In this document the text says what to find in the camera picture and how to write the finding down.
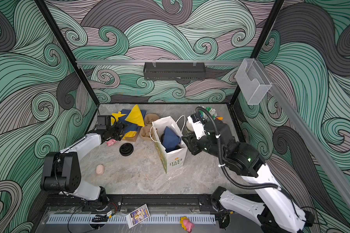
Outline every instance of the white paper bag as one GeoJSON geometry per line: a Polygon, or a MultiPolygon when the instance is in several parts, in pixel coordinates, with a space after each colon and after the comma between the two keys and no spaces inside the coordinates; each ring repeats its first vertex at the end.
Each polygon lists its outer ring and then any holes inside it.
{"type": "Polygon", "coordinates": [[[165,151],[166,150],[165,147],[162,145],[162,143],[159,140],[162,134],[164,133],[166,126],[172,129],[173,132],[176,135],[178,135],[180,138],[181,136],[183,136],[182,134],[183,129],[180,130],[180,128],[177,125],[177,122],[179,121],[179,119],[175,122],[171,116],[168,116],[168,117],[160,118],[152,123],[151,131],[153,131],[153,134],[154,134],[154,138],[152,138],[152,140],[155,143],[155,147],[157,148],[159,157],[162,161],[164,171],[166,173],[179,169],[183,166],[183,163],[186,157],[185,155],[188,149],[186,144],[183,142],[183,140],[181,140],[180,144],[178,144],[180,149],[167,153],[165,151]]]}

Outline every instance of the card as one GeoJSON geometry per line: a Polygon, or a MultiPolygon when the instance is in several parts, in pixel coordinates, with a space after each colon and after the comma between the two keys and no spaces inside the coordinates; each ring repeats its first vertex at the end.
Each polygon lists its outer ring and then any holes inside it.
{"type": "Polygon", "coordinates": [[[150,216],[150,214],[148,211],[147,204],[135,209],[134,211],[132,211],[131,213],[126,215],[128,228],[131,228],[131,227],[141,223],[142,221],[147,219],[149,216],[150,216]]]}

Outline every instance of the patterned wallpaper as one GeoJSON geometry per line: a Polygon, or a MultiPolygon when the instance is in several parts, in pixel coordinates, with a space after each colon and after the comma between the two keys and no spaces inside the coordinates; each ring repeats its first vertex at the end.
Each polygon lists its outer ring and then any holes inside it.
{"type": "MultiPolygon", "coordinates": [[[[285,6],[258,59],[350,180],[350,0],[285,6]]],[[[267,93],[260,105],[238,97],[238,118],[274,175],[317,221],[307,232],[350,232],[350,210],[267,93]]]]}
{"type": "MultiPolygon", "coordinates": [[[[300,0],[291,0],[293,4],[300,0]]],[[[274,0],[46,0],[77,59],[249,58],[274,0]]],[[[101,102],[229,102],[238,68],[147,81],[143,66],[84,66],[101,102]]]]}
{"type": "Polygon", "coordinates": [[[0,0],[0,233],[36,230],[44,157],[96,109],[33,0],[0,0]]]}

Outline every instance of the blue cloth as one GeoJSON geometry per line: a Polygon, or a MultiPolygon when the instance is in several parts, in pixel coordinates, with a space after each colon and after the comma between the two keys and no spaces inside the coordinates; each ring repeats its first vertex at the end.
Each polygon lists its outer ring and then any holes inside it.
{"type": "Polygon", "coordinates": [[[166,149],[166,153],[173,151],[175,147],[180,143],[180,141],[180,137],[176,135],[171,128],[166,126],[166,128],[164,129],[164,136],[162,142],[162,145],[166,149]]]}
{"type": "MultiPolygon", "coordinates": [[[[140,110],[141,111],[141,114],[143,116],[143,119],[145,117],[145,114],[147,113],[146,110],[140,110]]],[[[123,123],[126,123],[128,124],[128,127],[125,128],[125,133],[128,133],[130,131],[137,131],[138,129],[140,129],[140,126],[138,126],[137,124],[134,124],[134,123],[131,123],[131,122],[127,122],[125,121],[125,119],[128,117],[128,114],[131,112],[131,110],[127,110],[127,109],[123,109],[121,111],[122,114],[125,114],[124,116],[121,116],[119,118],[120,121],[122,121],[123,123]]]]}

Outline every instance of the white rope handle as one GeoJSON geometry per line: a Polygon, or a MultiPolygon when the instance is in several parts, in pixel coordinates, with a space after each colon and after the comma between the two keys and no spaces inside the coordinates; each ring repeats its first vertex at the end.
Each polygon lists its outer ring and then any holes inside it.
{"type": "Polygon", "coordinates": [[[181,115],[179,118],[178,118],[178,120],[176,121],[176,124],[178,123],[178,121],[180,120],[180,118],[182,117],[182,116],[184,116],[184,124],[183,124],[183,128],[181,128],[181,133],[183,133],[183,129],[184,129],[184,126],[186,125],[186,116],[185,115],[181,115]]]}
{"type": "Polygon", "coordinates": [[[150,136],[150,139],[152,139],[153,140],[153,142],[157,142],[157,141],[154,141],[154,139],[151,137],[151,129],[153,128],[153,125],[152,125],[152,127],[150,127],[150,130],[149,130],[149,136],[150,136]]]}

